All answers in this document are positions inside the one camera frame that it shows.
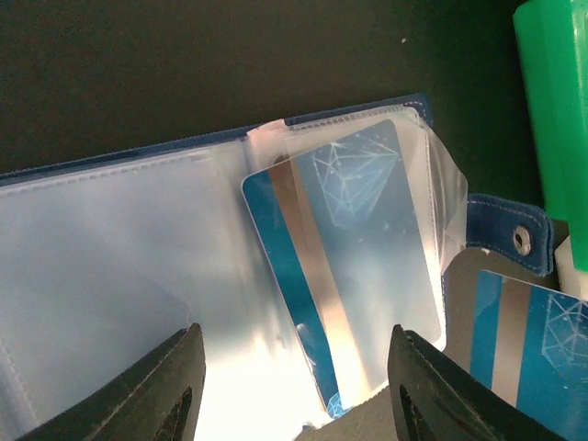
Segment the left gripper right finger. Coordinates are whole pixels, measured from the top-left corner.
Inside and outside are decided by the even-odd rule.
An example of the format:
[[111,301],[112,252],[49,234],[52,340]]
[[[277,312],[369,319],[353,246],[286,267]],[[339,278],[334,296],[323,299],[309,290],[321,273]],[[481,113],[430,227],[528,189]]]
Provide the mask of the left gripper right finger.
[[414,331],[396,325],[388,360],[400,440],[560,440]]

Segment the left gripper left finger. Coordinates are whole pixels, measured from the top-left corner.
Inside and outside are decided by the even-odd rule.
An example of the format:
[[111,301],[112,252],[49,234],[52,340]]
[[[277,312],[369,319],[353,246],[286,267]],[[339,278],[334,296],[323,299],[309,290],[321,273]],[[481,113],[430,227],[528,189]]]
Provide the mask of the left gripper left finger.
[[201,327],[182,329],[22,440],[192,440],[206,358]]

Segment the single blue card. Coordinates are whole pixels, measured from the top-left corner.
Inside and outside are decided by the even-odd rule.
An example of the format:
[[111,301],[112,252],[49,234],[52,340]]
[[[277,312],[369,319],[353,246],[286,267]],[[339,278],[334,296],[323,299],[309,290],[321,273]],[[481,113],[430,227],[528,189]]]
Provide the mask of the single blue card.
[[431,343],[444,334],[400,133],[399,122],[385,119],[242,184],[332,418],[387,383],[394,326]]
[[567,440],[587,437],[587,304],[496,253],[448,269],[446,355]]

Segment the blue card holder wallet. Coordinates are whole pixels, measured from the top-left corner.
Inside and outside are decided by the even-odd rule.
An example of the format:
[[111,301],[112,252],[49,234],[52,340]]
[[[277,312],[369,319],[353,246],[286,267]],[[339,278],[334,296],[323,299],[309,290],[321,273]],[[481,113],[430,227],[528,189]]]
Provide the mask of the blue card holder wallet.
[[192,440],[293,440],[321,401],[242,192],[244,179],[354,131],[401,124],[401,153],[447,343],[445,272],[464,248],[544,276],[539,208],[472,194],[419,96],[226,130],[1,180],[1,437],[91,396],[176,332],[206,358]]

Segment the green bin with red cards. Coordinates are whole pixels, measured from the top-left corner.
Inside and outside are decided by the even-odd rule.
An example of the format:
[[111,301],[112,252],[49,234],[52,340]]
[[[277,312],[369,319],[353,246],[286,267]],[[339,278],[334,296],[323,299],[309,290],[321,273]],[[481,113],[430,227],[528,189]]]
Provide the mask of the green bin with red cards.
[[547,213],[587,269],[587,4],[525,1],[514,31]]

